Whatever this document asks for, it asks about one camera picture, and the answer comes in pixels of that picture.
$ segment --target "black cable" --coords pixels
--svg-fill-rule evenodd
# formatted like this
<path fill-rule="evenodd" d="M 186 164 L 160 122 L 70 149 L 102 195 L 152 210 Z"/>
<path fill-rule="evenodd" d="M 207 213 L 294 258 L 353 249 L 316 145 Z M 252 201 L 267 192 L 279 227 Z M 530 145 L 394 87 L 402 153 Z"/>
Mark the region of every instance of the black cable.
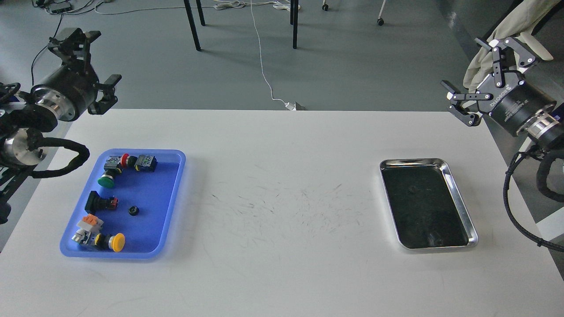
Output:
<path fill-rule="evenodd" d="M 34 149 L 38 147 L 64 147 L 71 151 L 77 152 L 75 156 L 67 166 L 58 170 L 43 170 L 43 171 L 33 171 L 31 177 L 33 178 L 52 178 L 67 175 L 68 173 L 76 170 L 90 157 L 90 151 L 84 145 L 77 143 L 75 141 L 59 139 L 59 138 L 41 138 L 37 143 L 34 144 Z"/>
<path fill-rule="evenodd" d="M 61 26 L 61 22 L 63 21 L 63 14 L 61 14 L 61 18 L 59 19 L 59 24 L 57 25 L 57 29 L 55 30 L 55 35 L 53 35 L 53 37 L 57 36 L 57 33 L 59 32 L 59 28 Z M 41 54 L 41 52 L 45 51 L 45 49 L 47 48 L 47 45 L 45 45 L 41 51 L 39 51 L 36 55 L 36 57 L 33 58 L 32 61 L 32 86 L 35 84 L 35 78 L 33 77 L 33 66 L 35 65 L 35 60 L 37 59 L 37 57 Z"/>
<path fill-rule="evenodd" d="M 12 89 L 9 90 L 4 96 L 2 96 L 0 98 L 0 104 L 3 104 L 4 102 L 6 102 L 10 97 L 15 95 L 17 93 L 17 91 L 20 90 L 20 88 L 21 88 L 21 85 L 18 82 L 11 83 L 11 84 L 5 85 L 5 86 L 11 87 Z"/>
<path fill-rule="evenodd" d="M 503 183 L 503 204 L 505 206 L 505 210 L 507 211 L 507 215 L 509 216 L 509 219 L 511 220 L 515 228 L 517 228 L 517 230 L 519 230 L 520 233 L 525 235 L 525 237 L 536 242 L 537 246 L 545 246 L 551 250 L 564 252 L 563 245 L 546 241 L 540 237 L 537 237 L 531 232 L 527 231 L 525 228 L 523 228 L 523 226 L 521 226 L 521 224 L 515 219 L 513 213 L 511 212 L 511 208 L 509 207 L 508 192 L 509 192 L 509 181 L 511 180 L 511 175 L 513 175 L 517 166 L 519 166 L 519 164 L 527 157 L 533 157 L 538 159 L 538 155 L 533 154 L 532 150 L 529 150 L 527 152 L 517 152 L 511 159 L 511 162 L 509 163 L 509 167 L 505 172 L 505 182 Z"/>

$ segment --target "power cord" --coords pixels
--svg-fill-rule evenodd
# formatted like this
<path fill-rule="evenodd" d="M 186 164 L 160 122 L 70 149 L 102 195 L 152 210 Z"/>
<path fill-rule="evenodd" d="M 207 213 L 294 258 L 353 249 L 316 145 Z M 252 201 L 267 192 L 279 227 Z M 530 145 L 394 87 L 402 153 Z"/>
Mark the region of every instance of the power cord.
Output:
<path fill-rule="evenodd" d="M 282 1 L 268 1 L 268 2 L 257 2 L 253 3 L 251 0 L 249 3 L 244 1 L 223 1 L 223 0 L 214 0 L 215 2 L 220 2 L 214 5 L 214 9 L 216 10 L 225 10 L 229 8 L 237 8 L 241 9 L 244 7 L 253 7 L 253 6 L 264 6 L 264 5 L 272 5 L 273 8 L 277 10 L 287 10 L 290 11 L 290 1 L 284 0 Z"/>
<path fill-rule="evenodd" d="M 517 230 L 519 230 L 520 233 L 525 235 L 525 237 L 527 237 L 530 240 L 536 242 L 537 246 L 545 246 L 545 247 L 547 247 L 551 250 L 564 252 L 564 246 L 563 245 L 559 245 L 559 244 L 556 244 L 556 243 L 546 241 L 546 240 L 532 234 L 531 232 L 526 230 L 523 226 L 521 226 L 521 224 L 515 219 L 515 216 L 513 216 L 513 213 L 511 212 L 511 208 L 509 207 L 509 198 L 508 198 L 509 181 L 511 180 L 511 176 L 515 172 L 515 169 L 527 157 L 532 157 L 533 159 L 535 159 L 537 161 L 542 161 L 543 159 L 540 158 L 541 155 L 542 155 L 542 153 L 539 151 L 537 146 L 531 147 L 526 152 L 515 153 L 515 155 L 511 159 L 511 162 L 509 163 L 509 167 L 508 167 L 507 171 L 505 172 L 505 182 L 503 183 L 503 204 L 505 206 L 505 211 L 507 211 L 507 215 L 509 216 L 509 219 L 511 220 L 511 222 L 513 223 L 515 228 L 517 228 Z"/>
<path fill-rule="evenodd" d="M 253 13 L 253 0 L 250 0 L 250 14 L 253 17 L 253 25 L 254 25 L 254 30 L 257 32 L 257 38 L 258 38 L 258 53 L 259 56 L 261 58 L 261 73 L 262 73 L 262 78 L 265 79 L 266 84 L 268 85 L 268 88 L 270 88 L 270 98 L 272 99 L 272 101 L 281 101 L 282 103 L 284 103 L 284 106 L 286 107 L 286 109 L 288 110 L 303 110 L 303 107 L 298 104 L 297 102 L 295 103 L 290 103 L 290 102 L 285 102 L 282 99 L 278 99 L 278 98 L 274 98 L 274 93 L 272 92 L 272 86 L 270 85 L 270 83 L 268 82 L 268 80 L 266 79 L 265 76 L 265 68 L 262 64 L 262 46 L 261 46 L 261 36 L 258 34 L 258 29 L 257 29 L 257 22 L 254 19 L 254 13 Z"/>

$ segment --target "electrical component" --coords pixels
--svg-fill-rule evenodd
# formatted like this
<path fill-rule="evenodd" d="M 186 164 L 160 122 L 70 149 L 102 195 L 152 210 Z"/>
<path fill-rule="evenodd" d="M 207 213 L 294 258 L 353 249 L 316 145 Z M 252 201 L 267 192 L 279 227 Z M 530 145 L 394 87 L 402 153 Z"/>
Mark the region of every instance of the electrical component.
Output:
<path fill-rule="evenodd" d="M 286 109 L 291 110 L 291 111 L 296 111 L 296 110 L 305 110 L 306 108 L 302 107 L 298 102 L 286 102 L 284 103 L 284 105 L 286 106 Z"/>
<path fill-rule="evenodd" d="M 139 214 L 139 208 L 137 206 L 129 207 L 129 214 L 130 215 L 138 215 Z"/>
<path fill-rule="evenodd" d="M 86 200 L 86 205 L 84 206 L 84 210 L 89 214 L 95 214 L 98 210 L 116 210 L 117 204 L 118 199 L 115 197 L 104 199 L 100 197 L 98 192 L 90 191 L 88 199 Z"/>
<path fill-rule="evenodd" d="M 120 252 L 125 246 L 125 236 L 122 233 L 117 235 L 103 235 L 100 233 L 104 222 L 93 214 L 84 216 L 77 223 L 78 229 L 72 240 L 81 246 L 97 250 L 111 250 Z"/>
<path fill-rule="evenodd" d="M 53 14 L 61 14 L 72 10 L 72 4 L 69 2 L 52 3 L 49 5 L 49 11 Z"/>
<path fill-rule="evenodd" d="M 122 156 L 109 156 L 104 163 L 104 174 L 98 178 L 98 184 L 105 188 L 113 188 L 115 177 L 122 174 L 122 170 L 133 168 L 136 171 L 154 172 L 157 168 L 157 158 L 154 155 L 139 155 L 139 157 L 124 153 Z"/>

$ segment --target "metal tray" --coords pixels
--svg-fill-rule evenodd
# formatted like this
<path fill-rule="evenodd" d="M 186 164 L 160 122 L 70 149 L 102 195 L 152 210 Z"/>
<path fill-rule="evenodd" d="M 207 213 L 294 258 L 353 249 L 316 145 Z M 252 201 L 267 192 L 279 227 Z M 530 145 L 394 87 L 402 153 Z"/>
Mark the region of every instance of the metal tray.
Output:
<path fill-rule="evenodd" d="M 380 173 L 395 232 L 410 250 L 466 248 L 478 235 L 447 163 L 439 158 L 385 160 Z"/>

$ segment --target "yellow push button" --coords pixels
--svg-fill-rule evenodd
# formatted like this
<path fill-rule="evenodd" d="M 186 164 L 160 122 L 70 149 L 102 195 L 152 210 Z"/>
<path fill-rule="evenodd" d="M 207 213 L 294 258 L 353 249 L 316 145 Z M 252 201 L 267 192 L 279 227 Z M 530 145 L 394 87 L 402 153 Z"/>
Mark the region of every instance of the yellow push button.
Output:
<path fill-rule="evenodd" d="M 112 250 L 114 252 L 122 251 L 125 245 L 124 234 L 117 234 L 112 239 Z"/>

